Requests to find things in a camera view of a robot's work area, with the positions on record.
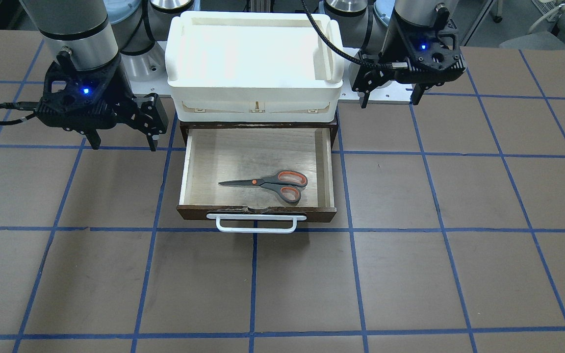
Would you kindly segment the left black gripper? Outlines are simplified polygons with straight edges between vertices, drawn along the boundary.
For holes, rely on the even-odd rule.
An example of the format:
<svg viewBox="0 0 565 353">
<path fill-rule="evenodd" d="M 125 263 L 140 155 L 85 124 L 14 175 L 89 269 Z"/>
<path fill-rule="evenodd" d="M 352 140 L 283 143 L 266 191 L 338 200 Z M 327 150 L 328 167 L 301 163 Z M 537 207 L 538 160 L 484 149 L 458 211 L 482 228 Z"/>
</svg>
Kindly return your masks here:
<svg viewBox="0 0 565 353">
<path fill-rule="evenodd" d="M 352 63 L 351 87 L 360 94 L 360 106 L 368 105 L 370 92 L 384 83 L 414 83 L 412 105 L 418 105 L 424 90 L 457 80 L 466 69 L 458 45 L 458 28 L 447 20 L 442 29 L 411 25 L 391 20 L 389 44 L 378 54 L 358 54 L 357 58 L 374 65 L 389 64 L 388 69 L 373 69 Z"/>
</svg>

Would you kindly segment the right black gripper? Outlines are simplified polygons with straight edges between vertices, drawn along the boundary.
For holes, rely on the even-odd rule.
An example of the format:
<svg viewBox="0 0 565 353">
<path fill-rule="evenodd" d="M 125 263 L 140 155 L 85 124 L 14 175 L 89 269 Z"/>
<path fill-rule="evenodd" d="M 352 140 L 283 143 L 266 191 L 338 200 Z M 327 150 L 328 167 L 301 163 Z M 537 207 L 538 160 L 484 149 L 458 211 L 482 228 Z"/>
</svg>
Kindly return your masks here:
<svg viewBox="0 0 565 353">
<path fill-rule="evenodd" d="M 168 130 L 168 117 L 158 94 L 133 94 L 117 54 L 99 68 L 78 70 L 71 54 L 57 54 L 45 74 L 36 117 L 49 127 L 85 135 L 93 150 L 101 146 L 100 129 L 126 124 L 139 130 L 156 151 L 158 136 Z"/>
</svg>

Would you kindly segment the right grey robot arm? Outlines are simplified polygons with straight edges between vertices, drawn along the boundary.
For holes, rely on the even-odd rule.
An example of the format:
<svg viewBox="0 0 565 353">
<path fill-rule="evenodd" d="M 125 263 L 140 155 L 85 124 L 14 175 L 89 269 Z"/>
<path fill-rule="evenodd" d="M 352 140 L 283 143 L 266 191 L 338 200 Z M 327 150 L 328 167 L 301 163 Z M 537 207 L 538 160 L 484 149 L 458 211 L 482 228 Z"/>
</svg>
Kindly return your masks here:
<svg viewBox="0 0 565 353">
<path fill-rule="evenodd" d="M 155 151 L 168 130 L 158 94 L 138 98 L 132 82 L 166 72 L 160 42 L 192 0 L 23 0 L 54 62 L 33 110 L 43 124 L 78 132 L 99 149 L 99 130 L 118 124 L 143 133 Z"/>
</svg>

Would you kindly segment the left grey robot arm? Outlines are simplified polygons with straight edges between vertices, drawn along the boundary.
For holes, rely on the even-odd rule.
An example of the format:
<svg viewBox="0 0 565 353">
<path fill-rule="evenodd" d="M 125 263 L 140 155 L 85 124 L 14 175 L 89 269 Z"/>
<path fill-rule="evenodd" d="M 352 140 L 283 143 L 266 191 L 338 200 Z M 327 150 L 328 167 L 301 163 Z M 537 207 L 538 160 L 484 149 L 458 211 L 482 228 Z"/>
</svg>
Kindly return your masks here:
<svg viewBox="0 0 565 353">
<path fill-rule="evenodd" d="M 320 13 L 339 24 L 343 46 L 354 48 L 348 85 L 366 108 L 384 85 L 412 85 L 410 102 L 465 72 L 455 0 L 323 0 Z"/>
</svg>

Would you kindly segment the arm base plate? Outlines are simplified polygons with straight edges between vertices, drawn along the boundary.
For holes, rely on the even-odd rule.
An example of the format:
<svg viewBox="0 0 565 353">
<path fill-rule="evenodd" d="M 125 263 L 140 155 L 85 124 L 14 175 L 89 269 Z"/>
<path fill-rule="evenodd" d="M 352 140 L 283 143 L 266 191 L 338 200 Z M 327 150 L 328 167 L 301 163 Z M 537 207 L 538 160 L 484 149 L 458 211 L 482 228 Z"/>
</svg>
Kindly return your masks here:
<svg viewBox="0 0 565 353">
<path fill-rule="evenodd" d="M 351 88 L 351 80 L 354 75 L 351 74 L 351 62 L 345 62 L 343 85 L 339 95 L 339 103 L 360 103 L 362 98 L 358 92 Z M 377 87 L 370 93 L 368 103 L 410 103 L 413 86 L 410 83 L 399 83 L 394 80 L 386 82 L 384 85 Z"/>
<path fill-rule="evenodd" d="M 162 98 L 171 95 L 165 68 L 166 44 L 167 42 L 157 42 L 150 51 L 138 56 L 121 54 L 130 86 L 136 95 L 156 93 Z"/>
</svg>

